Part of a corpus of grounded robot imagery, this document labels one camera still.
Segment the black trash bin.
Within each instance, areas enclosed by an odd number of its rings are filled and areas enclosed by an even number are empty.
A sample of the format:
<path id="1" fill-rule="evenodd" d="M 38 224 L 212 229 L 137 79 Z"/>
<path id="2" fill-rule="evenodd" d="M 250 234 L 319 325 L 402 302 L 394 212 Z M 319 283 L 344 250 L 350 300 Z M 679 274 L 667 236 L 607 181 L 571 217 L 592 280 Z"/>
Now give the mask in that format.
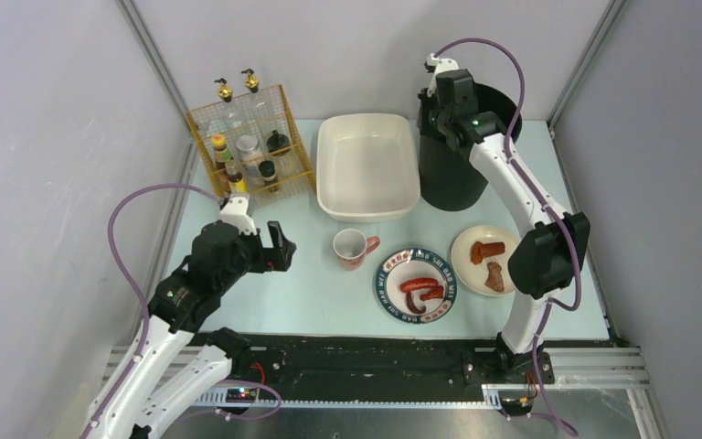
<path id="1" fill-rule="evenodd" d="M 493 87 L 475 83 L 480 112 L 491 111 L 507 124 L 516 104 Z M 430 111 L 437 107 L 437 98 L 428 97 L 422 89 L 417 126 L 420 134 L 419 173 L 421 196 L 433 207 L 445 211 L 461 211 L 472 207 L 483 195 L 488 181 L 467 161 L 450 150 L 445 137 L 430 124 Z"/>

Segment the pink ceramic mug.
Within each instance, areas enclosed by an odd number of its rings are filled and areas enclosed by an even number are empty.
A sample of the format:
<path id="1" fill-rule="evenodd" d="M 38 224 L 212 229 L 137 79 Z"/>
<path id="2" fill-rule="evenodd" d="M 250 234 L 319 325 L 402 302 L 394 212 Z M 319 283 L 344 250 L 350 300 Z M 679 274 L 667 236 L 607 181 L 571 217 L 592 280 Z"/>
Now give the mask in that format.
<path id="1" fill-rule="evenodd" d="M 366 236 L 357 229 L 340 230 L 333 239 L 333 250 L 347 271 L 358 269 L 366 257 L 381 243 L 378 236 Z"/>

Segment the yellow label sauce bottle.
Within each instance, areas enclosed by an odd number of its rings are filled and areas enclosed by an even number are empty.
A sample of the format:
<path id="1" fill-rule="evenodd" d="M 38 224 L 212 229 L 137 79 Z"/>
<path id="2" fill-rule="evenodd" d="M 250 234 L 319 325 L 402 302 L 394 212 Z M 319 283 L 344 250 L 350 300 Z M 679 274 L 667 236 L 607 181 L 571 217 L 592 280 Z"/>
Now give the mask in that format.
<path id="1" fill-rule="evenodd" d="M 234 159 L 225 163 L 231 194 L 248 193 L 246 181 L 243 177 L 241 165 Z"/>

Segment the small black cap jar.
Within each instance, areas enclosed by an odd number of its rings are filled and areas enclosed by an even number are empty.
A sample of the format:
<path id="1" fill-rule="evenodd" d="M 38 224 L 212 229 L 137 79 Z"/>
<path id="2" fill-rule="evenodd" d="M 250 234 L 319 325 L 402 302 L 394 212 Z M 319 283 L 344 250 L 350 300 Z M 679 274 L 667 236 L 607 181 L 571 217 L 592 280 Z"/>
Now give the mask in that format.
<path id="1" fill-rule="evenodd" d="M 279 192 L 281 189 L 277 176 L 276 165 L 271 160 L 260 162 L 258 169 L 266 189 L 271 193 Z"/>

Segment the white rectangular basin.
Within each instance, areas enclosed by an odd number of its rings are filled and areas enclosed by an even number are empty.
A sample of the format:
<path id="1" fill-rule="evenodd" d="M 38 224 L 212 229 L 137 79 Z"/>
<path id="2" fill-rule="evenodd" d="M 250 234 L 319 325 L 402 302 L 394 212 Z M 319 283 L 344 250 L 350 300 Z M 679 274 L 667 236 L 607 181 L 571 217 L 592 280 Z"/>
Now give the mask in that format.
<path id="1" fill-rule="evenodd" d="M 346 114 L 323 121 L 315 178 L 318 204 L 334 220 L 404 217 L 420 201 L 411 123 L 388 113 Z"/>

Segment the black lid spice jar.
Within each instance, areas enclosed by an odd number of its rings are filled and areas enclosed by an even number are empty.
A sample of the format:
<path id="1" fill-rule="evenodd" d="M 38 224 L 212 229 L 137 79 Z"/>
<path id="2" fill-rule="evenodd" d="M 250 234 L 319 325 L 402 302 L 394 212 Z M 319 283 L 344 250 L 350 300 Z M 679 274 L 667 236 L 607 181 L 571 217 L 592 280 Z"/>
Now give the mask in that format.
<path id="1" fill-rule="evenodd" d="M 297 174 L 298 159 L 290 138 L 278 130 L 272 130 L 266 141 L 273 163 L 278 168 L 279 178 L 285 179 Z"/>

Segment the red label sauce bottle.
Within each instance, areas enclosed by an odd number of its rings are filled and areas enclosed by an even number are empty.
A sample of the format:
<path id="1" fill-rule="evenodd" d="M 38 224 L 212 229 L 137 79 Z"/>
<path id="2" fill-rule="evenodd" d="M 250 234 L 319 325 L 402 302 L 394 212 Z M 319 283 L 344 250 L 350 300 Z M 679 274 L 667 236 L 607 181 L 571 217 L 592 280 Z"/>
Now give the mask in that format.
<path id="1" fill-rule="evenodd" d="M 226 163 L 232 159 L 228 142 L 224 134 L 212 134 L 210 137 L 213 147 L 213 160 L 216 170 L 226 168 Z"/>

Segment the white lid spice jar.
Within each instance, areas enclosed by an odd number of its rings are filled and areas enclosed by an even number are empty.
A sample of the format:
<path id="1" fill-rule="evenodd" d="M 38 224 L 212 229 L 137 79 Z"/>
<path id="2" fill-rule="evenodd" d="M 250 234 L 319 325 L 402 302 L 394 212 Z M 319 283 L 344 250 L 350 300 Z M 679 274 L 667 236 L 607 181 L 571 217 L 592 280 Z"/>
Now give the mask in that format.
<path id="1" fill-rule="evenodd" d="M 243 134 L 235 143 L 239 151 L 240 162 L 250 177 L 252 184 L 257 187 L 263 185 L 258 166 L 264 160 L 259 138 L 253 134 Z"/>

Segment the blue rimmed plate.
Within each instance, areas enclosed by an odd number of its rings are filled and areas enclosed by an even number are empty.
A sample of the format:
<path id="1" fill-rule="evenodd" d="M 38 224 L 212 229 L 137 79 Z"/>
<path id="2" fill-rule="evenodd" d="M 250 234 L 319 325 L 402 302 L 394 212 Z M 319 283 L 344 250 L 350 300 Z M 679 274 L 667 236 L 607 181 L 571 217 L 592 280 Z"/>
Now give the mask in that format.
<path id="1" fill-rule="evenodd" d="M 444 298 L 421 301 L 427 309 L 413 315 L 406 306 L 399 286 L 414 278 L 430 277 L 441 282 Z M 391 253 L 377 267 L 372 280 L 374 294 L 383 309 L 398 321 L 413 325 L 433 323 L 451 310 L 457 297 L 457 276 L 447 261 L 436 252 L 411 247 Z"/>

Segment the clear glass oil bottle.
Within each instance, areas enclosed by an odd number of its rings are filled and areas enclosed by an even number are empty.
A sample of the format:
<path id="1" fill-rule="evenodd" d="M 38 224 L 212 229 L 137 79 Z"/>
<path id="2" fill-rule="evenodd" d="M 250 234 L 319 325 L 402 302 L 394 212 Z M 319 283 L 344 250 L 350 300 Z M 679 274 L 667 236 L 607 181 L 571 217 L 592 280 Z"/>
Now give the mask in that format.
<path id="1" fill-rule="evenodd" d="M 282 86 L 261 85 L 253 69 L 241 72 L 245 77 L 244 85 L 248 94 L 242 97 L 245 114 L 250 119 L 252 132 L 266 142 L 273 131 L 288 134 L 289 126 L 283 103 Z"/>

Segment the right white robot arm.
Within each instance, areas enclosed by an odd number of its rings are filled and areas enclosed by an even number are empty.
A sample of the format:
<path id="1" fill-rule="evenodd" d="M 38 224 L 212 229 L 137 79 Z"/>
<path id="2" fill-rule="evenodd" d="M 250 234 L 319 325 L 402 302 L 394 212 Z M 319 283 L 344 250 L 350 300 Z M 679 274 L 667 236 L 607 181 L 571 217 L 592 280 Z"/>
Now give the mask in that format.
<path id="1" fill-rule="evenodd" d="M 428 71 L 430 83 L 418 94 L 420 193 L 444 211 L 468 209 L 487 187 L 500 197 L 521 240 L 507 263 L 516 295 L 495 349 L 510 359 L 531 354 L 559 292 L 573 285 L 573 306 L 580 305 L 590 220 L 561 206 L 516 151 L 519 104 L 467 69 Z"/>

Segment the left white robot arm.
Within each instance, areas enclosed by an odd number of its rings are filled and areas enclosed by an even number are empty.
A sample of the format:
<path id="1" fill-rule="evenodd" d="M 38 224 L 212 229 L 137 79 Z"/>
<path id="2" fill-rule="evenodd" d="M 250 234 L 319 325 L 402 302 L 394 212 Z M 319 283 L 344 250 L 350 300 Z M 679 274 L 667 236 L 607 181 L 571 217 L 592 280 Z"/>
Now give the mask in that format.
<path id="1" fill-rule="evenodd" d="M 159 438 L 202 393 L 244 366 L 250 342 L 222 327 L 173 378 L 160 381 L 239 279 L 290 268 L 296 245 L 279 222 L 267 224 L 270 248 L 246 225 L 221 219 L 194 238 L 190 254 L 157 286 L 142 335 L 90 405 L 82 437 Z"/>

